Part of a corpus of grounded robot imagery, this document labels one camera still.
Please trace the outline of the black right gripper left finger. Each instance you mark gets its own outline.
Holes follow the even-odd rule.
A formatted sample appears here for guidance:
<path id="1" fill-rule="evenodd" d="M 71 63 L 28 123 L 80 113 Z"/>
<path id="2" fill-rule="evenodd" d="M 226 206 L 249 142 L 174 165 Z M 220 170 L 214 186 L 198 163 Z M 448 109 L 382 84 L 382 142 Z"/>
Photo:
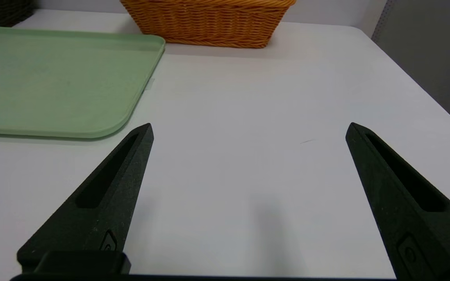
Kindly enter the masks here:
<path id="1" fill-rule="evenodd" d="M 131 130 L 17 252 L 23 274 L 128 274 L 123 252 L 154 142 Z"/>

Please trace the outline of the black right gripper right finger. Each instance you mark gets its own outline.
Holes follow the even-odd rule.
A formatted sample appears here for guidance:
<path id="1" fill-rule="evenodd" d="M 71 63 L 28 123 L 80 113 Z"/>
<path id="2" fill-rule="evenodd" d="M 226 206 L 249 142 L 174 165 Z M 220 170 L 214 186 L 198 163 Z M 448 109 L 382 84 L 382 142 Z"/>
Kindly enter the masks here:
<path id="1" fill-rule="evenodd" d="M 372 130 L 345 140 L 398 281 L 450 281 L 450 200 Z"/>

